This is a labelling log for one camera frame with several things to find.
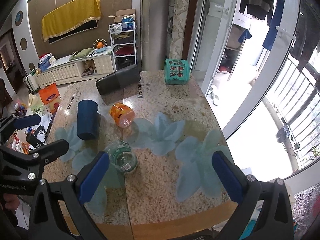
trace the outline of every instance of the teal box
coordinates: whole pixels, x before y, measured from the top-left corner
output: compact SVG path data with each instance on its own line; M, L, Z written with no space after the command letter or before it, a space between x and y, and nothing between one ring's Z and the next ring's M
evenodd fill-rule
M167 85L184 85L190 79L188 61L182 59L166 59L164 65L164 80Z

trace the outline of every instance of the drawer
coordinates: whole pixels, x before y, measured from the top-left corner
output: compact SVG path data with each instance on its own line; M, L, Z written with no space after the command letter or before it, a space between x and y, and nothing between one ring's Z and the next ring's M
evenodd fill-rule
M232 23L249 30L251 25L251 19L245 16L244 14L235 11Z
M55 80L58 81L66 78L78 77L79 70L76 65L70 65L64 68L54 70L52 71L52 74L55 77Z

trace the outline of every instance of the blue box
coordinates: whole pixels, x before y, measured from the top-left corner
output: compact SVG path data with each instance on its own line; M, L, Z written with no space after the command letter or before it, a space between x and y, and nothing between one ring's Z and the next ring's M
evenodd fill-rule
M164 80L167 85L184 85L190 79L188 61L182 59L166 59L164 65Z
M42 62L39 62L38 67L40 68L41 72L45 71L51 66L50 61L48 58L45 58Z
M122 18L122 22L123 23L127 23L127 22L131 22L128 24L123 24L122 25L122 30L123 31L132 31L133 30L133 21L134 21L134 14L127 16L125 18Z

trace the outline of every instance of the fruit bowl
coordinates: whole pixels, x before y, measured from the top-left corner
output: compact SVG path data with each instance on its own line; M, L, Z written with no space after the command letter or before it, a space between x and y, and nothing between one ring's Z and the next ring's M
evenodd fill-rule
M103 47L98 48L99 43L102 43ZM106 50L106 48L107 48L107 43L104 39L98 39L93 43L93 49L96 53L102 52Z

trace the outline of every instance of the orange bag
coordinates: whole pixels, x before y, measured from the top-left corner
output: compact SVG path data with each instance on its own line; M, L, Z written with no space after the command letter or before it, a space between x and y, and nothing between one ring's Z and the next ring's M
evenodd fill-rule
M61 102L61 97L56 83L53 83L50 86L46 86L44 89L39 90L39 95L48 112L54 114Z

